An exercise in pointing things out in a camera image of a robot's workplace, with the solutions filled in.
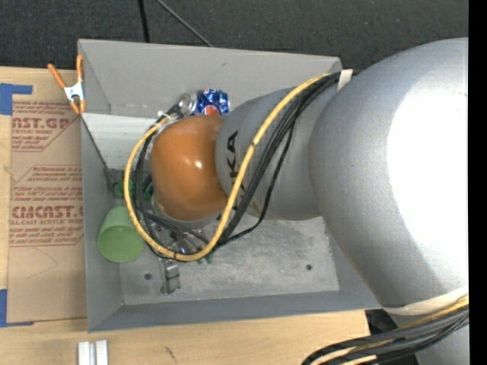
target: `metal clip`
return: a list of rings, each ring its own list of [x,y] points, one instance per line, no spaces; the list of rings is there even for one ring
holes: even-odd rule
[[[181,288],[180,273],[176,261],[161,259],[162,287],[163,294],[171,294],[176,289]]]
[[[79,115],[86,110],[86,100],[84,99],[84,72],[83,72],[83,56],[79,55],[76,59],[76,72],[78,74],[78,82],[72,87],[67,87],[61,75],[53,64],[48,64],[47,68],[53,74],[54,79],[58,85],[65,91],[66,96],[70,102],[71,108]]]

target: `black floor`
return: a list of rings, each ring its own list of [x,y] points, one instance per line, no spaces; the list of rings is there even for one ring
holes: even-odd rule
[[[217,47],[339,56],[356,69],[469,28],[469,0],[164,1]],[[152,42],[199,44],[146,2]],[[136,0],[0,0],[0,65],[72,68],[79,38],[142,42]]]

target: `cable bundle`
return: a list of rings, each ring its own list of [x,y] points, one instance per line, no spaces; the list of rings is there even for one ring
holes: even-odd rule
[[[154,234],[147,233],[145,231],[145,229],[139,223],[137,214],[135,212],[138,206],[140,208],[142,207],[142,203],[140,200],[140,195],[141,193],[143,194],[142,184],[140,183],[142,177],[142,171],[143,171],[141,161],[145,159],[145,154],[147,152],[151,139],[154,137],[155,133],[159,130],[159,128],[162,127],[164,124],[166,124],[169,119],[167,117],[163,117],[162,119],[158,120],[152,127],[150,127],[150,129],[144,134],[144,136],[142,136],[142,138],[137,142],[135,147],[132,149],[132,152],[129,156],[129,160],[127,161],[124,181],[123,181],[124,197],[126,201],[126,206],[129,210],[129,216],[132,219],[135,228],[141,234],[142,238],[144,238],[147,244],[158,255],[163,256],[165,258],[176,259],[178,261],[183,261],[183,262],[197,261],[207,256],[210,252],[214,251],[218,247],[221,247],[225,243],[230,242],[231,240],[235,240],[243,236],[244,234],[249,233],[251,230],[255,229],[255,227],[259,225],[259,223],[262,221],[262,219],[266,214],[266,208],[270,200],[270,195],[272,194],[272,189],[275,185],[275,181],[277,180],[277,176],[279,175],[279,171],[281,169],[285,155],[289,149],[289,145],[291,143],[291,138],[292,138],[292,132],[297,118],[305,110],[305,108],[309,106],[312,100],[316,98],[316,96],[318,96],[318,94],[320,94],[323,90],[335,84],[338,81],[338,79],[339,79],[339,73],[312,78],[304,82],[303,84],[297,86],[293,90],[291,90],[284,97],[284,99],[282,99],[282,101],[280,101],[277,104],[277,106],[271,111],[267,119],[264,121],[264,123],[260,126],[259,130],[257,131],[255,137],[253,138],[252,142],[250,143],[250,146],[247,149],[247,152],[242,160],[242,163],[240,164],[240,169],[237,174],[237,178],[235,179],[231,193],[228,196],[227,204],[225,206],[223,213],[221,214],[221,219],[220,222],[218,223],[218,227],[215,231],[215,234],[202,249],[200,249],[198,252],[195,252],[193,254],[182,254],[178,251],[168,249],[166,246],[161,245],[155,239]],[[256,168],[256,172],[254,173],[253,178],[247,188],[247,192],[243,196],[243,200],[239,204],[239,208],[235,211],[234,217],[227,225],[234,207],[234,203],[237,200],[237,195],[240,190],[240,186],[244,180],[245,173],[247,171],[250,161],[253,158],[255,148],[263,139],[265,133],[269,130],[269,127],[275,122],[275,120],[277,120],[278,116],[281,115],[284,108],[286,108],[286,111],[283,112],[284,114],[283,117],[275,127],[275,130],[272,133],[272,137],[269,140],[268,144],[266,145],[266,148],[264,149],[263,156],[261,156],[261,159]],[[239,233],[236,236],[230,238],[229,236],[237,226],[238,222],[244,215],[250,201],[252,200],[253,194],[255,193],[256,188],[259,185],[259,181],[262,179],[262,176],[266,171],[270,160],[272,159],[272,155],[276,152],[278,146],[281,144],[282,139],[285,137],[286,134],[288,134],[288,139],[286,141],[281,157],[279,158],[278,166],[276,167],[276,170],[274,172],[271,186],[269,187],[269,190],[267,192],[264,210],[259,221],[250,229],[247,229],[244,232]],[[129,180],[131,177],[131,170],[135,160],[135,156],[137,155],[138,151],[141,148],[142,148],[142,152],[139,156],[138,166],[136,170],[137,172],[136,179],[138,180],[138,182],[135,183],[138,184],[137,186],[135,186],[135,190],[138,191],[137,193],[135,193],[135,200],[137,201],[138,199],[138,204],[135,204],[135,209],[134,209],[134,204],[132,203],[132,197],[129,189]],[[144,213],[142,213],[142,216],[146,222],[147,219],[156,220],[158,221],[158,223],[162,224],[169,230],[175,231],[177,233],[181,233],[181,232],[188,233],[186,229],[178,229],[176,226],[169,224],[166,221],[163,221],[161,218],[149,216],[148,214],[144,214]],[[151,232],[150,226],[147,226],[147,228],[148,231]]]
[[[333,344],[310,354],[301,365],[343,365],[389,363],[431,347],[469,324],[469,296],[432,316],[404,325],[390,332],[351,339]],[[333,358],[317,362],[324,357]]]

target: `blue tape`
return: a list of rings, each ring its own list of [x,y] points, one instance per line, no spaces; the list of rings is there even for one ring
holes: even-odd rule
[[[30,322],[26,323],[7,323],[7,290],[0,290],[0,329],[2,327],[12,327],[13,325],[32,325]]]
[[[7,326],[7,290],[0,290],[0,327]]]
[[[32,94],[32,85],[0,84],[0,115],[12,114],[14,94]]]

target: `gray box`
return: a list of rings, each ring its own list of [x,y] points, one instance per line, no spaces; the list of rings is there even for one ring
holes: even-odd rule
[[[379,307],[322,218],[266,221],[218,250],[211,263],[179,263],[181,288],[169,295],[160,291],[161,263],[148,247],[125,264],[107,261],[97,248],[104,216],[123,204],[105,167],[124,168],[158,111],[206,87],[228,92],[234,109],[340,71],[338,58],[97,40],[80,40],[79,53],[87,99],[81,145],[90,331]],[[239,228],[255,220],[246,216]]]

